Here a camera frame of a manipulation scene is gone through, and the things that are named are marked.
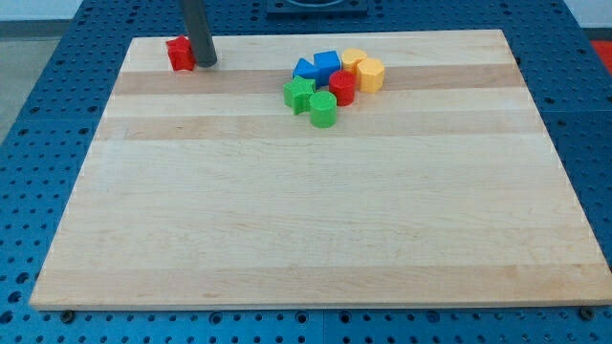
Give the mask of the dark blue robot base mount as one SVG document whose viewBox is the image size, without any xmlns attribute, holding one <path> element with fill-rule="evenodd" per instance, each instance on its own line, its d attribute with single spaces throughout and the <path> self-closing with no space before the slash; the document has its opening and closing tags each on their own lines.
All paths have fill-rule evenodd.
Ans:
<svg viewBox="0 0 612 344">
<path fill-rule="evenodd" d="M 357 14 L 368 12 L 367 0 L 266 0 L 268 17 L 318 14 Z"/>
</svg>

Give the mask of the grey cylindrical robot arm stick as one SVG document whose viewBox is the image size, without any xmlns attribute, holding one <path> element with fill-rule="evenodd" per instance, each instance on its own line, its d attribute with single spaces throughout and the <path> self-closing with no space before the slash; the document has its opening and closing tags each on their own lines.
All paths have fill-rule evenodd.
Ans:
<svg viewBox="0 0 612 344">
<path fill-rule="evenodd" d="M 204 0 L 179 0 L 188 39 L 198 66 L 212 67 L 217 62 Z"/>
</svg>

